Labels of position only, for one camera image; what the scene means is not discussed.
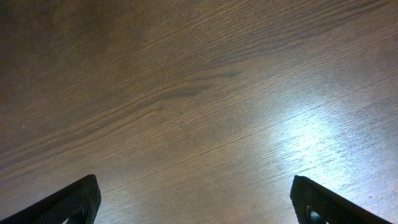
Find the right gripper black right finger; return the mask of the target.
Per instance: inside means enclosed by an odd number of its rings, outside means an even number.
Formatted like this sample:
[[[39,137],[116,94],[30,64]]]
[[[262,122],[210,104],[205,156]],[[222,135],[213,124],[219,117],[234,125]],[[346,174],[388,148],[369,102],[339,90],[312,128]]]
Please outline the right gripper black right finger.
[[[294,177],[290,199],[299,223],[391,224],[305,176]]]

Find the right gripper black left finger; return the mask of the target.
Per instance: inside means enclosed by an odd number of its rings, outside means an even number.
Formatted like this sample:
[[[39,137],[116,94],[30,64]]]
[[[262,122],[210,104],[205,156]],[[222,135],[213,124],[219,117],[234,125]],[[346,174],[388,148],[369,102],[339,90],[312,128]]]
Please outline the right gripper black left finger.
[[[41,201],[1,220],[3,224],[93,224],[101,204],[94,174],[89,174]]]

